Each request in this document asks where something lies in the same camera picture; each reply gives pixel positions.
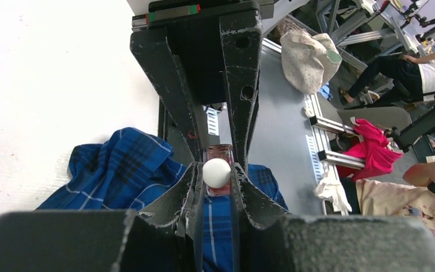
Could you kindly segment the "operator hand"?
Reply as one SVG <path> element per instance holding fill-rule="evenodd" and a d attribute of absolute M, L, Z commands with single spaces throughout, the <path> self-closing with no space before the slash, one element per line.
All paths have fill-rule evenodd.
<path fill-rule="evenodd" d="M 435 183 L 435 162 L 415 164 L 403 175 L 403 180 L 414 186 L 427 187 Z"/>

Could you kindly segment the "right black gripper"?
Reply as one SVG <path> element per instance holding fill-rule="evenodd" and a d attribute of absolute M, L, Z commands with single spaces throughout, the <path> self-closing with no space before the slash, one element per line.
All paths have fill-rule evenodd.
<path fill-rule="evenodd" d="M 130 50 L 196 162 L 208 146 L 202 105 L 227 102 L 234 160 L 248 168 L 258 97 L 261 11 L 256 1 L 158 1 Z"/>

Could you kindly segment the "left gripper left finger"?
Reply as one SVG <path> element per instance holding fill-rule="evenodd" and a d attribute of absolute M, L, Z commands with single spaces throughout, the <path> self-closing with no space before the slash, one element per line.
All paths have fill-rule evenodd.
<path fill-rule="evenodd" d="M 145 208 L 0 216 L 0 271 L 201 271 L 202 163 Z"/>

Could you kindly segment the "red nail polish bottle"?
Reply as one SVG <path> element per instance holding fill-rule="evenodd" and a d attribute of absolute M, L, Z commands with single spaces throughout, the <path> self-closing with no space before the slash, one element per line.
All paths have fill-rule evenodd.
<path fill-rule="evenodd" d="M 204 153 L 203 182 L 210 197 L 230 194 L 231 164 L 234 162 L 231 144 L 208 146 Z"/>

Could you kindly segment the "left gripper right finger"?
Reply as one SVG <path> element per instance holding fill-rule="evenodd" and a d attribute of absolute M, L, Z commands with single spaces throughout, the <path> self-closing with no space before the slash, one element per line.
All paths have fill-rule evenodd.
<path fill-rule="evenodd" d="M 234 271 L 435 271 L 435 238 L 406 217 L 293 215 L 231 166 Z"/>

